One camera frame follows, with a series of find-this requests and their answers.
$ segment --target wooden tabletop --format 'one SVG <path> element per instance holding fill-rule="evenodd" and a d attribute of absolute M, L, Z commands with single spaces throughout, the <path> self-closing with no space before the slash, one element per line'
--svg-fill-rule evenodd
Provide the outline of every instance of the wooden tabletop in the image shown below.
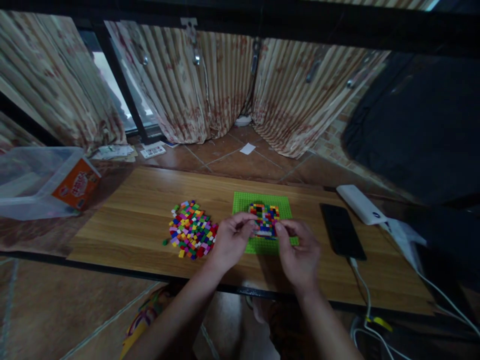
<path fill-rule="evenodd" d="M 220 222 L 232 213 L 234 192 L 286 196 L 294 218 L 310 225 L 322 245 L 318 277 L 331 301 L 365 305 L 353 270 L 332 251 L 319 203 L 347 207 L 336 193 L 213 175 L 139 167 L 71 241 L 69 260 L 167 276 L 190 278 L 205 262 L 179 258 L 178 247 L 162 245 L 169 237 L 172 208 L 195 200 Z M 368 260 L 359 271 L 371 292 L 372 306 L 431 315 L 432 301 L 417 274 L 390 235 L 350 217 Z M 244 254 L 223 284 L 289 293 L 278 256 Z"/>

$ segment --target left hand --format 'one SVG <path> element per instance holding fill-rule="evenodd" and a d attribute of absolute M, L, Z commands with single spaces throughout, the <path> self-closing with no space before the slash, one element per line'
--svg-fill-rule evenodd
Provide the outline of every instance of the left hand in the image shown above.
<path fill-rule="evenodd" d="M 224 219 L 216 232 L 215 247 L 207 263 L 222 274 L 230 270 L 245 252 L 249 237 L 258 225 L 257 216 L 247 212 L 238 212 Z"/>

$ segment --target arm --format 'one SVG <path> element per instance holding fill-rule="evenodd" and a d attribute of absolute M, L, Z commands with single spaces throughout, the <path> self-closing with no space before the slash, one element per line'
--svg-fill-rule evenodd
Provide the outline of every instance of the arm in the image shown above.
<path fill-rule="evenodd" d="M 165 354 L 194 317 L 206 309 L 224 274 L 238 263 L 256 226 L 253 221 L 256 218 L 239 212 L 220 223 L 215 247 L 206 263 L 138 338 L 124 360 L 155 360 Z"/>
<path fill-rule="evenodd" d="M 293 285 L 298 303 L 322 359 L 363 359 L 330 303 L 322 294 L 317 279 L 320 244 L 303 222 L 282 220 L 275 225 L 280 245 L 280 261 Z M 290 244 L 289 232 L 299 238 Z"/>

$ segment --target electrical cord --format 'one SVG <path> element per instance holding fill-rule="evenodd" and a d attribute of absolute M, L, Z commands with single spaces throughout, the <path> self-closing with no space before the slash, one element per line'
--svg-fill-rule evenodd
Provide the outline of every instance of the electrical cord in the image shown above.
<path fill-rule="evenodd" d="M 460 309 L 453 303 L 452 300 L 449 299 L 449 297 L 447 295 L 445 295 L 445 293 L 440 290 L 433 282 L 431 282 L 430 280 L 428 280 L 425 276 L 423 276 L 419 271 L 416 272 L 418 274 L 419 277 L 421 277 L 427 284 L 429 284 L 432 288 L 434 288 L 435 290 L 438 291 L 438 293 L 440 295 L 442 295 L 445 300 L 448 301 L 448 303 L 450 304 L 450 306 L 452 308 L 455 309 L 455 311 L 465 320 L 464 322 L 467 323 L 472 329 L 473 331 L 475 331 L 475 333 L 478 335 L 478 337 L 480 338 L 480 331 L 479 329 L 474 325 L 473 322 L 470 321 L 470 319 L 468 317 L 465 316 L 465 314 L 463 312 L 460 311 Z"/>
<path fill-rule="evenodd" d="M 355 344 L 355 347 L 358 348 L 358 345 L 357 345 L 357 332 L 361 332 L 361 333 L 365 333 L 377 340 L 379 340 L 378 337 L 376 337 L 375 335 L 373 335 L 372 333 L 366 331 L 366 330 L 363 330 L 363 329 L 360 329 L 360 328 L 357 328 L 355 330 L 353 330 L 353 335 L 352 335 L 352 339 L 353 339 L 353 343 Z M 388 345 L 387 346 L 390 348 L 390 350 L 393 350 L 395 353 L 397 353 L 398 355 L 400 355 L 402 358 L 404 358 L 405 360 L 412 360 L 411 358 L 409 358 L 408 356 L 405 356 L 403 355 L 400 351 L 396 350 L 395 348 L 393 348 L 392 346 Z"/>
<path fill-rule="evenodd" d="M 394 356 L 392 355 L 392 352 L 390 351 L 390 346 L 387 344 L 387 342 L 385 341 L 383 336 L 380 335 L 377 331 L 368 327 L 368 320 L 370 319 L 370 311 L 372 310 L 372 298 L 370 297 L 370 290 L 369 290 L 369 287 L 367 286 L 367 283 L 364 281 L 364 279 L 360 275 L 359 265 L 357 264 L 357 260 L 355 260 L 354 258 L 351 257 L 350 258 L 350 264 L 351 264 L 351 267 L 353 268 L 353 270 L 355 271 L 356 275 L 360 279 L 361 283 L 363 284 L 363 287 L 366 290 L 367 308 L 366 308 L 365 321 L 363 322 L 363 327 L 365 327 L 365 329 L 367 329 L 371 333 L 375 334 L 381 340 L 381 342 L 385 346 L 386 352 L 390 356 L 390 359 L 395 360 Z"/>
<path fill-rule="evenodd" d="M 369 287 L 367 286 L 367 283 L 365 282 L 365 280 L 362 278 L 362 276 L 360 275 L 360 272 L 359 272 L 359 266 L 357 264 L 357 260 L 355 260 L 354 258 L 350 258 L 350 265 L 351 267 L 353 268 L 353 270 L 355 271 L 358 279 L 361 281 L 361 283 L 363 284 L 363 287 L 365 288 L 366 290 L 366 296 L 367 296 L 367 310 L 366 310 L 366 316 L 365 316 L 365 320 L 363 322 L 363 326 L 365 327 L 366 330 L 368 331 L 365 331 L 363 329 L 354 329 L 353 332 L 351 333 L 351 337 L 353 339 L 353 342 L 355 343 L 355 346 L 358 348 L 357 346 L 357 340 L 356 340 L 356 334 L 358 331 L 360 332 L 364 332 L 368 335 L 371 335 L 373 337 L 376 337 L 378 338 L 382 343 L 383 345 L 385 346 L 385 349 L 388 353 L 388 355 L 390 356 L 390 359 L 391 360 L 395 360 L 395 358 L 393 357 L 392 355 L 392 352 L 390 351 L 393 350 L 395 353 L 397 353 L 398 355 L 400 355 L 402 358 L 406 359 L 406 360 L 411 360 L 409 357 L 405 356 L 404 354 L 402 354 L 401 352 L 399 352 L 398 350 L 394 349 L 393 347 L 391 347 L 390 345 L 387 344 L 387 342 L 385 341 L 385 339 L 382 337 L 382 335 L 380 335 L 377 331 L 375 331 L 374 329 L 368 327 L 368 320 L 370 319 L 370 313 L 371 313 L 371 310 L 372 310 L 372 298 L 370 296 L 370 290 L 369 290 Z M 465 324 L 468 324 L 474 331 L 475 333 L 478 335 L 478 337 L 480 338 L 480 331 L 479 329 L 470 321 L 470 319 L 468 317 L 466 317 L 464 315 L 463 312 L 460 311 L 460 309 L 449 299 L 449 297 L 447 295 L 445 295 L 445 293 L 440 290 L 435 284 L 433 284 L 430 280 L 428 280 L 425 276 L 423 276 L 420 272 L 416 272 L 418 274 L 418 276 L 420 276 L 425 282 L 427 282 L 430 286 L 432 286 L 435 290 L 437 290 L 447 301 L 448 303 L 457 311 L 458 314 L 460 314 L 461 318 L 456 316 L 455 314 L 451 313 L 450 311 L 444 309 L 443 307 L 439 306 L 439 305 L 435 305 L 437 306 L 440 310 L 444 311 L 445 313 L 453 316 L 454 318 L 462 321 L 463 323 Z"/>

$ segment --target striped curtain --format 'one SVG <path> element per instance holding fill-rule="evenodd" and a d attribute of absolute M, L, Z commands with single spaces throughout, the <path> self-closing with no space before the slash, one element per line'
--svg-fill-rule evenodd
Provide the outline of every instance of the striped curtain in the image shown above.
<path fill-rule="evenodd" d="M 43 144 L 0 111 L 0 155 L 19 146 Z"/>
<path fill-rule="evenodd" d="M 315 77 L 306 78 L 318 44 L 268 38 L 263 42 L 253 98 L 253 128 L 281 155 L 299 158 L 328 128 L 388 53 L 330 46 Z M 347 82 L 358 70 L 366 77 Z"/>
<path fill-rule="evenodd" d="M 0 11 L 0 91 L 63 144 L 126 143 L 107 86 L 71 18 Z"/>
<path fill-rule="evenodd" d="M 169 141 L 203 143 L 228 132 L 249 93 L 250 37 L 198 32 L 194 65 L 186 30 L 105 23 Z"/>

